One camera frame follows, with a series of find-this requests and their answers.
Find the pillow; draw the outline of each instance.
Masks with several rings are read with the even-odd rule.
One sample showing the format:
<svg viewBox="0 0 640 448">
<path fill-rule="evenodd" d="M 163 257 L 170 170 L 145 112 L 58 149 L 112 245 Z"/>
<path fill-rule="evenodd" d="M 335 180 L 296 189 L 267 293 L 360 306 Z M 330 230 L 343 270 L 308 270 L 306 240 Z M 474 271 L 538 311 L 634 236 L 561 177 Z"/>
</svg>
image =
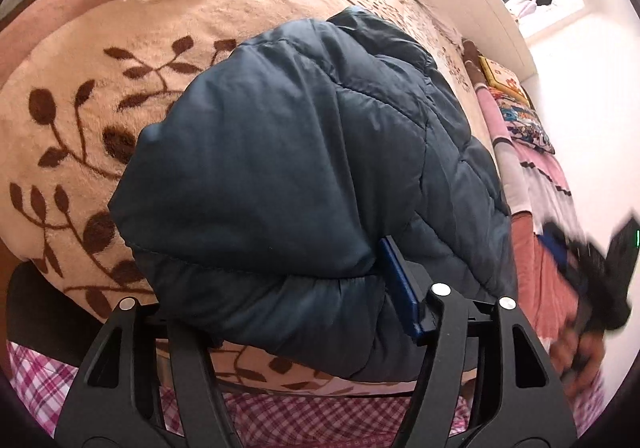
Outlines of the pillow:
<svg viewBox="0 0 640 448">
<path fill-rule="evenodd" d="M 480 57 L 480 66 L 490 87 L 508 94 L 526 107 L 529 107 L 527 95 L 520 85 L 518 77 L 513 72 L 484 56 Z"/>
<path fill-rule="evenodd" d="M 489 87 L 489 92 L 500 107 L 511 139 L 526 144 L 539 152 L 556 153 L 535 111 L 523 106 L 518 100 L 498 89 Z"/>
</svg>

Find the plaid fabric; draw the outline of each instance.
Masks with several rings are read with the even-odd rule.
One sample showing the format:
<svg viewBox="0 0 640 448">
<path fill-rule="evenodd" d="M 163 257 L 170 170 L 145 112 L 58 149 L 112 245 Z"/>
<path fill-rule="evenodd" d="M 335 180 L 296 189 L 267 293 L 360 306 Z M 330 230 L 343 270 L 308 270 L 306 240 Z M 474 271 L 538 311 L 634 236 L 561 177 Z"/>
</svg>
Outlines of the plaid fabric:
<svg viewBox="0 0 640 448">
<path fill-rule="evenodd" d="M 12 386 L 28 411 L 51 436 L 66 394 L 78 371 L 23 346 L 8 343 L 14 372 Z M 575 402 L 578 434 L 603 409 L 602 378 Z M 161 387 L 164 423 L 182 435 L 175 394 Z M 386 448 L 391 445 L 409 398 L 306 398 L 266 394 L 224 394 L 238 437 L 251 448 Z M 451 425 L 451 435 L 466 430 L 470 411 L 463 398 Z"/>
</svg>

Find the dark blue puffer jacket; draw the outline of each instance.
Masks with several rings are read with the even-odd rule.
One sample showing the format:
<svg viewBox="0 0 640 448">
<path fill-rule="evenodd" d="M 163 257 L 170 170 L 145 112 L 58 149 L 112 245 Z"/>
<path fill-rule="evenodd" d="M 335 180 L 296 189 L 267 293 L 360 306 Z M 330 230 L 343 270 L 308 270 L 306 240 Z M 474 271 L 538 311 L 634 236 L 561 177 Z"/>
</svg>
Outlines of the dark blue puffer jacket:
<svg viewBox="0 0 640 448">
<path fill-rule="evenodd" d="M 468 298 L 516 296 L 490 154 L 433 57 L 361 8 L 200 74 L 140 133 L 109 208 L 172 316 L 351 380 L 422 362 L 371 271 L 381 237 Z"/>
</svg>

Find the floral blanket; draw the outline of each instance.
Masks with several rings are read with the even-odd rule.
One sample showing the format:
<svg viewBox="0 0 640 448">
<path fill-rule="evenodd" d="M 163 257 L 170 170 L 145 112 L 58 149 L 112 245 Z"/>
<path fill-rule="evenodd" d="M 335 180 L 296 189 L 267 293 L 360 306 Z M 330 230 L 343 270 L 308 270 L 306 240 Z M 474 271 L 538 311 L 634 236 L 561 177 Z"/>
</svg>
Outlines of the floral blanket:
<svg viewBox="0 0 640 448">
<path fill-rule="evenodd" d="M 491 150 L 462 58 L 416 0 L 37 0 L 0 33 L 1 240 L 101 320 L 124 296 L 155 301 L 106 206 L 136 136 L 239 42 L 351 4 L 433 54 Z M 168 381 L 162 345 L 159 353 Z M 211 355 L 223 381 L 264 391 L 359 395 L 414 386 L 354 384 L 247 346 L 224 344 Z"/>
</svg>

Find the round metal bolt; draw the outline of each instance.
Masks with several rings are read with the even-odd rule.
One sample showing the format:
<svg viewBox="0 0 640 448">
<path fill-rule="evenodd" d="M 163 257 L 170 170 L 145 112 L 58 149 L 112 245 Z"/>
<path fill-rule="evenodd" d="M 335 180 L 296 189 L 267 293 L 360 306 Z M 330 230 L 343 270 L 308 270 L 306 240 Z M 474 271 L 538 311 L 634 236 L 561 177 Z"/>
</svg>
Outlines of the round metal bolt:
<svg viewBox="0 0 640 448">
<path fill-rule="evenodd" d="M 451 288 L 447 284 L 433 284 L 431 290 L 438 296 L 448 296 L 451 294 Z"/>
<path fill-rule="evenodd" d="M 513 298 L 509 298 L 508 296 L 503 296 L 498 300 L 500 307 L 507 309 L 509 311 L 516 309 L 516 302 Z"/>
<path fill-rule="evenodd" d="M 129 309 L 132 309 L 133 306 L 135 306 L 136 301 L 133 300 L 133 298 L 128 297 L 128 298 L 123 298 L 122 300 L 120 300 L 120 309 L 122 309 L 123 311 L 128 311 Z"/>
</svg>

